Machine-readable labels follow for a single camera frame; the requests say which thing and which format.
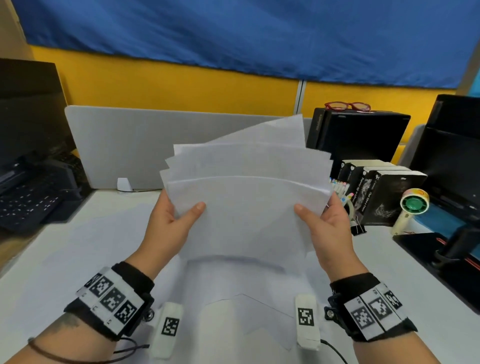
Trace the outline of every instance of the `yellow panel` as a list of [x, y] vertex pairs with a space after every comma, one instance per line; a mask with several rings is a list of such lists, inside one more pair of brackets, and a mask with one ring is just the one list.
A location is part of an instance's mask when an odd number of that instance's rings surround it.
[[57, 65], [69, 104], [291, 115], [298, 81], [32, 46]]
[[406, 143], [415, 126], [427, 122], [437, 95], [454, 93], [455, 90], [307, 82], [302, 113], [311, 117], [315, 108], [322, 108], [329, 101], [360, 101], [370, 104], [374, 110], [408, 114], [412, 118], [402, 138], [402, 142]]
[[402, 155], [404, 149], [405, 149], [405, 144], [400, 144], [398, 146], [398, 148], [395, 151], [395, 154], [393, 154], [393, 158], [392, 158], [393, 164], [398, 163], [398, 160], [400, 159], [400, 156]]

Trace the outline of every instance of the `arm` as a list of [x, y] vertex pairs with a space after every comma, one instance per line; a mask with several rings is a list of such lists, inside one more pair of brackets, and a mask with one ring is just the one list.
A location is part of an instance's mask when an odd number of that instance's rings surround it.
[[[350, 221], [340, 199], [333, 194], [328, 204], [320, 217], [295, 205], [295, 212], [310, 228], [320, 265], [331, 282], [367, 273], [353, 250]], [[353, 348], [360, 364], [439, 364], [414, 332], [386, 340], [354, 342]]]
[[[187, 240], [194, 222], [205, 210], [198, 203], [180, 219], [173, 217], [174, 208], [163, 191], [150, 215], [145, 237], [135, 253], [125, 261], [154, 280], [162, 268], [177, 254]], [[70, 360], [94, 362], [109, 360], [116, 342], [103, 337], [72, 314], [63, 314], [37, 338], [42, 350]], [[29, 346], [25, 346], [6, 364], [52, 364]]]

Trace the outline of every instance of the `glasses lens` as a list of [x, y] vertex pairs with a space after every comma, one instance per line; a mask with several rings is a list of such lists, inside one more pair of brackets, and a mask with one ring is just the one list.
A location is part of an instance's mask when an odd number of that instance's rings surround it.
[[363, 110], [363, 111], [369, 111], [370, 110], [370, 105], [364, 104], [363, 102], [353, 102], [352, 105], [357, 110]]
[[348, 105], [344, 102], [330, 102], [328, 104], [333, 109], [347, 109]]

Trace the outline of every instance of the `eyeglasses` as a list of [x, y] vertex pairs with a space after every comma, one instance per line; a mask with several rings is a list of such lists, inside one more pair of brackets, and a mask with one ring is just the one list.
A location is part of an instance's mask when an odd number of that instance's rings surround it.
[[369, 104], [365, 104], [363, 102], [343, 102], [343, 101], [332, 101], [332, 102], [327, 102], [325, 104], [325, 108], [327, 110], [336, 110], [336, 111], [341, 111], [341, 110], [347, 110], [348, 107], [351, 106], [352, 110], [356, 111], [370, 111], [372, 107]]

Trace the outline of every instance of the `person's left hand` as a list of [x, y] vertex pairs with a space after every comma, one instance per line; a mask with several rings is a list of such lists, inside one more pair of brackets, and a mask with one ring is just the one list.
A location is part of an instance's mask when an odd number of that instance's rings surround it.
[[140, 247], [125, 261], [136, 267], [152, 280], [185, 244], [190, 228], [205, 210], [199, 202], [181, 218], [175, 220], [174, 207], [162, 190], [152, 210], [145, 237]]

